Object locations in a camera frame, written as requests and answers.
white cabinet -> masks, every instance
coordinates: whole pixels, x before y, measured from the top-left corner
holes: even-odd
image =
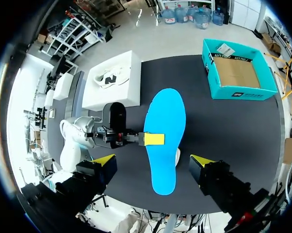
[[[260,8],[260,0],[235,0],[231,23],[254,31]]]
[[[256,11],[253,11],[252,9],[248,8],[244,27],[252,31],[255,30],[258,17],[259,17],[259,14]]]
[[[234,2],[238,2],[244,6],[248,6],[250,0],[234,0]]]
[[[234,2],[232,23],[244,27],[247,15],[247,7]]]
[[[261,0],[249,0],[248,1],[248,8],[256,11],[259,13],[261,7]]]

blue insole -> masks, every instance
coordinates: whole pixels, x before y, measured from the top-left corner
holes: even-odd
[[[185,125],[185,107],[179,92],[171,88],[158,92],[149,106],[144,132],[164,134],[164,145],[146,146],[152,187],[160,195],[169,195],[175,189],[175,156]]]

desk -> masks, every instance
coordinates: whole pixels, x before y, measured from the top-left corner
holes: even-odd
[[[231,165],[235,176],[251,182],[253,192],[260,188],[270,190],[281,164],[280,150],[284,143],[279,94],[266,101],[213,100],[201,55],[143,62],[141,105],[127,108],[127,128],[142,132],[153,97],[168,87],[181,94],[187,118],[179,146],[181,155],[175,191],[169,196],[159,196],[153,191],[146,149],[129,144],[114,150],[100,147],[89,150],[93,158],[112,153],[117,156],[118,171],[105,194],[156,212],[203,214],[220,211],[210,196],[203,196],[189,173],[190,154],[224,160]],[[90,115],[99,116],[100,112],[90,112]]]

water bottle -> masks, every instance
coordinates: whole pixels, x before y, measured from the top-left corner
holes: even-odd
[[[196,6],[192,5],[190,8],[188,8],[188,11],[187,11],[187,17],[188,17],[188,20],[190,22],[193,22],[194,21],[194,14],[196,12],[199,11],[199,8],[197,8]]]
[[[207,8],[206,5],[203,5],[203,7],[200,7],[199,9],[201,9],[205,14],[208,15],[208,20],[209,22],[211,22],[211,9],[210,8]]]
[[[194,14],[195,26],[199,29],[207,29],[209,25],[209,16],[201,8]]]
[[[178,5],[178,8],[175,8],[175,17],[177,23],[186,23],[188,22],[187,11]]]
[[[220,12],[219,7],[213,12],[213,23],[219,26],[224,24],[224,14]]]
[[[170,10],[167,6],[165,7],[165,10],[162,11],[161,15],[166,24],[176,23],[174,11]]]

label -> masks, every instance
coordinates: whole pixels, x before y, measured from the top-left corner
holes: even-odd
[[[228,45],[226,45],[225,43],[223,43],[218,49],[217,51],[219,51],[220,53],[222,53],[224,56],[229,57],[231,56],[235,51],[230,48]]]
[[[175,20],[175,18],[166,18],[165,19],[165,23],[175,23],[176,22],[176,20]]]
[[[209,23],[202,23],[202,28],[207,28]]]
[[[251,62],[252,61],[252,59],[245,58],[245,57],[239,57],[239,56],[235,56],[235,55],[225,56],[223,54],[213,53],[213,52],[211,53],[211,55],[213,57],[223,57],[223,58],[229,58],[229,59],[240,60],[240,61],[245,61],[245,62]]]

